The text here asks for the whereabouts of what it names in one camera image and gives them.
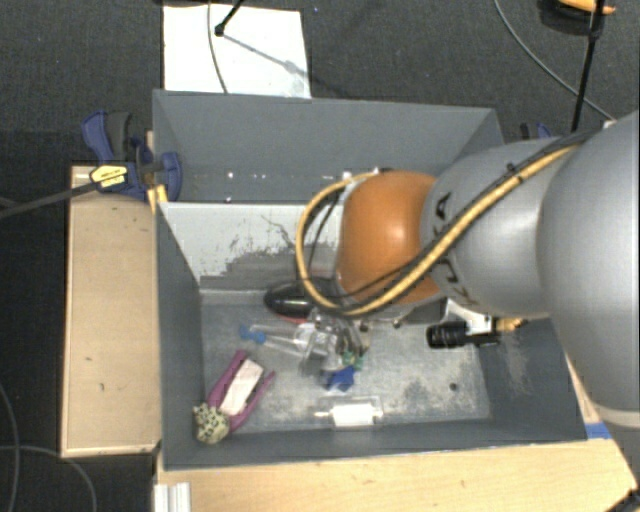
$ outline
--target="white paper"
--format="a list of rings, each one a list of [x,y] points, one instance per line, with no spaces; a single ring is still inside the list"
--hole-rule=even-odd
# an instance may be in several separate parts
[[[164,87],[223,92],[211,56],[207,5],[164,6]],[[240,7],[223,37],[214,28],[231,5],[211,5],[211,39],[229,93],[310,98],[297,11]]]

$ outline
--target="black cable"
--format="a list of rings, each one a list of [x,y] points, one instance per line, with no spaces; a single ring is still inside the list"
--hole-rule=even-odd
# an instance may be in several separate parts
[[[235,16],[236,12],[238,12],[238,9],[240,9],[240,6],[242,5],[243,2],[244,0],[238,0],[229,11],[229,14],[227,14],[224,20],[222,20],[222,23],[219,23],[218,25],[216,25],[216,29],[215,29],[216,36],[222,37],[224,35],[224,29],[226,28],[227,23],[229,23],[229,21],[231,21],[231,18]]]
[[[331,199],[331,203],[329,205],[329,208],[327,209],[327,212],[324,214],[324,217],[322,218],[322,221],[320,222],[320,225],[318,226],[318,230],[316,231],[316,236],[313,239],[313,243],[311,244],[311,252],[309,254],[309,263],[307,263],[307,267],[309,268],[309,272],[311,272],[311,263],[313,262],[313,256],[316,253],[316,247],[318,245],[318,240],[320,239],[320,233],[322,233],[322,230],[323,230],[325,224],[329,220],[329,217],[331,217],[331,214],[333,213],[333,210],[335,209],[336,205],[338,204],[338,201],[340,200],[340,195],[341,194],[339,194],[339,193],[336,193],[336,194],[333,195],[333,199]]]
[[[505,16],[504,12],[502,11],[502,8],[500,7],[500,3],[498,2],[498,0],[493,0],[493,4],[496,8],[496,11],[498,12],[498,16],[502,20],[502,23],[504,24],[506,29],[509,31],[511,36],[515,39],[516,43],[518,43],[520,48],[522,48],[524,52],[531,58],[531,60],[533,60],[538,66],[540,66],[540,68],[542,68],[542,70],[545,73],[547,73],[551,78],[553,78],[556,82],[558,82],[562,87],[567,89],[573,95],[577,96],[578,91],[576,91],[573,87],[571,87],[566,81],[560,78],[560,76],[558,76],[557,73],[555,73],[551,68],[549,68],[549,66],[547,66],[544,62],[542,62],[542,60],[540,60],[540,58],[535,53],[533,53],[533,51],[520,38],[520,36],[516,33],[515,29],[513,28],[513,26],[507,19],[507,17]],[[614,119],[614,117],[611,114],[609,114],[604,109],[602,109],[601,107],[593,103],[591,100],[584,98],[584,102],[587,105],[589,105],[591,108],[593,108],[596,112],[606,117],[607,119]]]
[[[593,54],[596,50],[596,42],[602,34],[602,23],[604,20],[602,12],[604,10],[604,2],[605,0],[596,0],[596,8],[591,17],[591,25],[589,26],[589,46],[587,46],[587,53],[585,54],[584,64],[582,66],[580,89],[578,91],[578,99],[576,100],[576,108],[573,112],[573,121],[571,123],[572,132],[575,132],[580,124],[580,114],[582,113],[582,104],[584,103],[584,96],[587,91],[587,82],[589,81],[589,72],[591,71]]]
[[[96,190],[95,183],[86,183],[84,185],[80,185],[79,187],[75,187],[70,190],[65,190],[64,192],[58,192],[57,194],[41,197],[40,199],[36,199],[35,201],[29,201],[28,203],[20,203],[20,204],[17,204],[16,206],[11,206],[5,210],[1,210],[0,220],[6,219],[8,217],[13,217],[14,215],[18,215],[20,213],[25,213],[31,210],[35,210],[42,206],[47,206],[50,204],[58,203],[60,201],[65,201],[67,199],[72,199],[74,197],[81,196],[88,192],[93,192],[94,190]]]
[[[16,504],[16,497],[18,495],[18,482],[20,480],[20,452],[33,452],[33,453],[41,453],[47,455],[49,457],[53,457],[58,461],[62,461],[66,464],[69,464],[85,481],[87,487],[89,489],[89,493],[91,494],[91,509],[93,512],[98,511],[98,499],[96,497],[96,490],[89,478],[89,475],[78,465],[77,462],[71,459],[61,459],[56,452],[53,450],[49,450],[48,448],[41,448],[39,446],[30,446],[30,445],[21,445],[20,437],[18,434],[18,423],[16,421],[16,415],[13,412],[13,407],[11,406],[11,402],[9,401],[9,397],[4,389],[4,386],[0,382],[0,396],[2,397],[2,401],[4,402],[5,409],[7,414],[9,415],[9,422],[11,423],[11,431],[13,433],[13,445],[9,446],[0,446],[0,452],[3,451],[15,451],[15,463],[13,467],[13,484],[11,486],[11,497],[9,499],[9,506],[7,508],[7,512],[13,512]]]
[[[220,87],[222,87],[222,92],[224,94],[229,94],[227,85],[224,83],[224,79],[222,78],[222,72],[220,71],[220,66],[218,65],[216,52],[213,48],[213,35],[211,34],[211,0],[207,0],[207,36],[209,38],[209,52],[211,53],[211,60],[213,61],[213,67],[216,70],[216,75],[218,76]]]

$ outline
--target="blue clamp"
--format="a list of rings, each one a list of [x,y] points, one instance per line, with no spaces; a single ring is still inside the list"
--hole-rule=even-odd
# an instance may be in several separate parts
[[[108,187],[96,183],[97,189],[146,201],[150,185],[144,176],[153,174],[155,183],[166,185],[169,201],[176,201],[183,176],[178,155],[175,152],[163,153],[161,161],[154,162],[153,153],[140,137],[128,137],[130,118],[131,115],[126,112],[107,114],[104,110],[98,110],[82,121],[82,138],[96,154],[99,164],[117,163],[126,167],[127,171],[124,179]]]

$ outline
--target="white label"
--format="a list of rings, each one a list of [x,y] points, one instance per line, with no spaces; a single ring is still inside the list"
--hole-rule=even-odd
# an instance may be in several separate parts
[[[336,427],[373,426],[373,407],[371,404],[334,405],[331,409]]]
[[[220,410],[227,416],[235,416],[242,412],[247,403],[247,398],[256,387],[262,376],[262,366],[254,363],[250,359],[245,360],[236,372],[227,394],[222,401]]]

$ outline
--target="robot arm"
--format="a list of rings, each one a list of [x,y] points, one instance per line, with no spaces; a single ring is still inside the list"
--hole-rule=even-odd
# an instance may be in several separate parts
[[[356,191],[384,179],[384,173],[356,177]],[[329,193],[350,184],[335,184]],[[302,258],[303,216],[297,265],[316,304],[341,316],[384,317],[391,311],[393,318],[445,296],[493,317],[550,317],[601,417],[638,472],[638,113],[588,140],[527,141],[472,155],[427,188],[422,209],[399,208],[408,234],[398,233],[398,216],[385,215],[395,213],[397,203],[349,196],[337,261],[341,303],[323,297],[309,278]],[[405,195],[396,197],[402,201]],[[322,201],[317,197],[305,215]],[[374,215],[367,211],[376,213],[370,225],[366,219]],[[424,249],[403,249],[403,243],[413,244],[416,229]],[[347,244],[353,237],[358,243]],[[393,257],[380,248],[387,239],[398,245]],[[380,252],[384,257],[377,257]],[[398,258],[407,264],[394,267]],[[364,267],[370,268],[368,276],[362,275]],[[416,293],[425,278],[429,286]],[[367,280],[367,293],[360,294]]]

